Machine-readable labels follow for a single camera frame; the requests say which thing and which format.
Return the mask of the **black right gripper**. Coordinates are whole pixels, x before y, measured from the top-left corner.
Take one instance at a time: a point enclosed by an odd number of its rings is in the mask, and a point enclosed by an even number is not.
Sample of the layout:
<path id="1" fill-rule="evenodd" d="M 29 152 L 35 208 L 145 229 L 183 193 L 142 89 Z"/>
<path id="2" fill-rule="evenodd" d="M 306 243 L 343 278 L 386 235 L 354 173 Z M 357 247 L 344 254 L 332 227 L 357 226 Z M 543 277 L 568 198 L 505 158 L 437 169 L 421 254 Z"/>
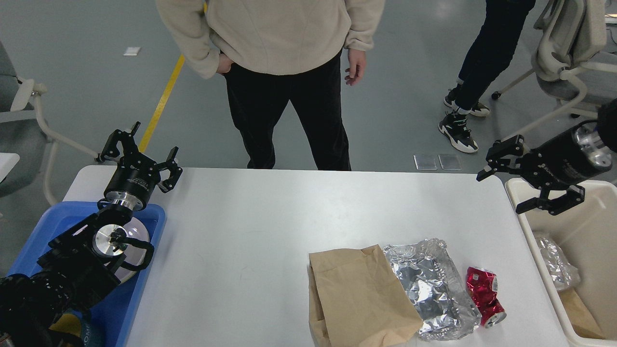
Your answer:
<path id="1" fill-rule="evenodd" d="M 516 205 L 516 213 L 533 209 L 559 215 L 581 204 L 586 190 L 574 186 L 613 168 L 612 150 L 600 136 L 597 121 L 582 121 L 539 147 L 527 152 L 524 136 L 496 140 L 485 156 L 486 166 L 476 176 L 478 182 L 506 172 L 520 176 L 540 195 Z M 550 199 L 550 189 L 565 190 Z"/>

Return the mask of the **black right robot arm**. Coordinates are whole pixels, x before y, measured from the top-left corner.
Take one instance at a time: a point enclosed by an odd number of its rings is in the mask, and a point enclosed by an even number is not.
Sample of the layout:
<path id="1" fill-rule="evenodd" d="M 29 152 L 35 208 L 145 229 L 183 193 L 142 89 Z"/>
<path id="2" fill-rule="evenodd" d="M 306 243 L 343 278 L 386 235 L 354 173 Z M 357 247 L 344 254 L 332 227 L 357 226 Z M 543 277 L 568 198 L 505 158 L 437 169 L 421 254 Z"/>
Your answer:
<path id="1" fill-rule="evenodd" d="M 516 204 L 523 214 L 539 209 L 558 215 L 585 200 L 582 182 L 611 170 L 617 149 L 616 101 L 599 108 L 595 120 L 585 120 L 536 148 L 527 147 L 521 134 L 496 140 L 487 152 L 487 165 L 478 172 L 482 181 L 497 172 L 518 176 L 539 195 Z"/>

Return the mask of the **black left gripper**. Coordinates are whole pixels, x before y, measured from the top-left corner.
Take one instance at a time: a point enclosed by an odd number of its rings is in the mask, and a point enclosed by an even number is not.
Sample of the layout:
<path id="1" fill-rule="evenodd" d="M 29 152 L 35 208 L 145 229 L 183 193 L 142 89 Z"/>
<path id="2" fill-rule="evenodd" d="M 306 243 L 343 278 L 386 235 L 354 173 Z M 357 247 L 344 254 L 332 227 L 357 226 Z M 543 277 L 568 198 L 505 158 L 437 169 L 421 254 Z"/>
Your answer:
<path id="1" fill-rule="evenodd" d="M 161 163 L 156 163 L 139 151 L 134 136 L 140 125 L 141 122 L 137 121 L 129 130 L 116 129 L 111 132 L 95 158 L 98 163 L 112 161 L 117 165 L 104 190 L 104 201 L 133 212 L 147 206 L 156 186 L 163 193 L 172 191 L 183 173 L 183 168 L 176 162 L 179 147 L 170 149 L 166 161 Z M 169 171 L 165 180 L 161 179 L 163 171 Z"/>

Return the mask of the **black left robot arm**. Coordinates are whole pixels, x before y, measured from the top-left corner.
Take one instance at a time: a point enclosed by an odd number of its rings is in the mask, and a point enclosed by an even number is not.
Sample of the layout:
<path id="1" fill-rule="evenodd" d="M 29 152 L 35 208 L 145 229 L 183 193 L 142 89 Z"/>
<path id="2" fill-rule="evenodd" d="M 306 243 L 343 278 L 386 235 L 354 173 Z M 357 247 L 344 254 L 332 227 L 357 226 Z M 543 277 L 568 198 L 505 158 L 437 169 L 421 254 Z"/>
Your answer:
<path id="1" fill-rule="evenodd" d="M 11 274 L 1 279 L 1 341 L 14 347 L 82 347 L 84 340 L 52 330 L 70 309 L 89 312 L 121 285 L 120 268 L 135 274 L 145 270 L 155 253 L 150 241 L 140 240 L 125 227 L 134 213 L 146 208 L 155 187 L 174 189 L 183 170 L 173 147 L 163 162 L 139 151 L 134 135 L 115 130 L 99 160 L 114 160 L 117 168 L 97 202 L 97 211 L 55 239 L 37 259 L 37 274 Z"/>

